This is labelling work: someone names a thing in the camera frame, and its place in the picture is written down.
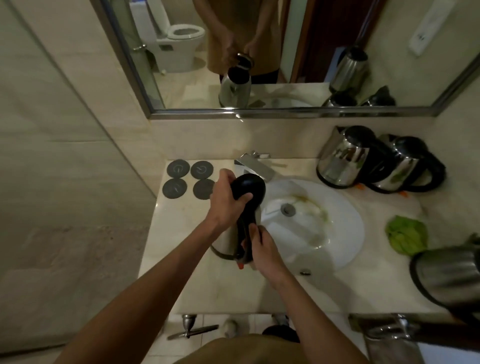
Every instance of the wall outlet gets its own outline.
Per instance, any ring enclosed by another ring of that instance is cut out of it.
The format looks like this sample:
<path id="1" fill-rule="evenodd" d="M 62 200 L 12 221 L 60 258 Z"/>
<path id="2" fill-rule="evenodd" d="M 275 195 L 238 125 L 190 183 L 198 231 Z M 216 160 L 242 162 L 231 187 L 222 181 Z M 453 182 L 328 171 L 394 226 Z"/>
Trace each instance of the wall outlet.
<path id="1" fill-rule="evenodd" d="M 433 2 L 408 44 L 408 48 L 416 56 L 422 55 L 447 20 L 455 4 L 456 0 L 435 0 Z"/>

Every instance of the forearm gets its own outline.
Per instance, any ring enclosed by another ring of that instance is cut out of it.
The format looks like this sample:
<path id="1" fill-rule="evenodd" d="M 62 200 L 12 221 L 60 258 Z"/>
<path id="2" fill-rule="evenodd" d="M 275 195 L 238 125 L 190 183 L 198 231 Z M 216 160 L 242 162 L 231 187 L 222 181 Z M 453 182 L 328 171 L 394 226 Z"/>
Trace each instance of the forearm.
<path id="1" fill-rule="evenodd" d="M 255 38 L 262 38 L 270 29 L 272 19 L 277 11 L 278 0 L 262 0 L 260 4 L 260 11 L 258 14 L 257 29 L 255 31 Z"/>
<path id="2" fill-rule="evenodd" d="M 55 363 L 141 363 L 187 280 L 218 234 L 214 226 L 201 223 L 97 314 Z"/>
<path id="3" fill-rule="evenodd" d="M 193 5 L 215 38 L 221 39 L 226 32 L 229 32 L 228 28 L 218 19 L 208 0 L 193 0 Z"/>
<path id="4" fill-rule="evenodd" d="M 367 358 L 330 321 L 291 274 L 275 285 L 311 364 L 367 364 Z"/>

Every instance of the metal mirror frame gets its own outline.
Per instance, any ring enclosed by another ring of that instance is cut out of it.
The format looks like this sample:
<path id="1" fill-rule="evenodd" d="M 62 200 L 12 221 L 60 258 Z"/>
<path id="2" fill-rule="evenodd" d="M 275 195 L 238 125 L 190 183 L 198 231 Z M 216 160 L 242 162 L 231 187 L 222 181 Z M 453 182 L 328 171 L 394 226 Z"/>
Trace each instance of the metal mirror frame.
<path id="1" fill-rule="evenodd" d="M 436 117 L 445 110 L 455 98 L 479 75 L 480 53 L 447 87 L 430 106 L 388 106 L 388 107 L 311 107 L 289 109 L 155 109 L 147 96 L 142 80 L 129 53 L 127 42 L 121 32 L 115 14 L 108 0 L 90 0 L 107 34 L 108 40 L 117 55 L 125 75 L 132 87 L 140 106 L 148 119 L 290 119 L 324 117 Z"/>

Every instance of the green cloth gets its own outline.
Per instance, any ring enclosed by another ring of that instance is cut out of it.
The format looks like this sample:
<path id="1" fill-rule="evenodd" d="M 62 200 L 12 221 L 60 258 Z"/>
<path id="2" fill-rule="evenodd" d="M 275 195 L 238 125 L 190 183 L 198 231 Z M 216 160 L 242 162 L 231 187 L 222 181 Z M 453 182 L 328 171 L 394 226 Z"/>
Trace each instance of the green cloth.
<path id="1" fill-rule="evenodd" d="M 427 250 L 427 227 L 421 221 L 397 215 L 387 223 L 385 232 L 399 254 L 413 256 Z"/>

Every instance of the toilet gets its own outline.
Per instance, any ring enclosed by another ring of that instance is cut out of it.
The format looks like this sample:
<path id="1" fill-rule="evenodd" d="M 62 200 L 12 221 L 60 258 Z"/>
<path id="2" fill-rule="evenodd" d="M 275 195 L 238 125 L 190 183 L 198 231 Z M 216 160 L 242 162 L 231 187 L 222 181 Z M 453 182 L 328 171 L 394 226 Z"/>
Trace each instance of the toilet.
<path id="1" fill-rule="evenodd" d="M 161 0 L 132 0 L 130 9 L 140 39 L 155 56 L 160 71 L 193 70 L 195 49 L 203 41 L 205 29 L 192 24 L 171 25 Z"/>

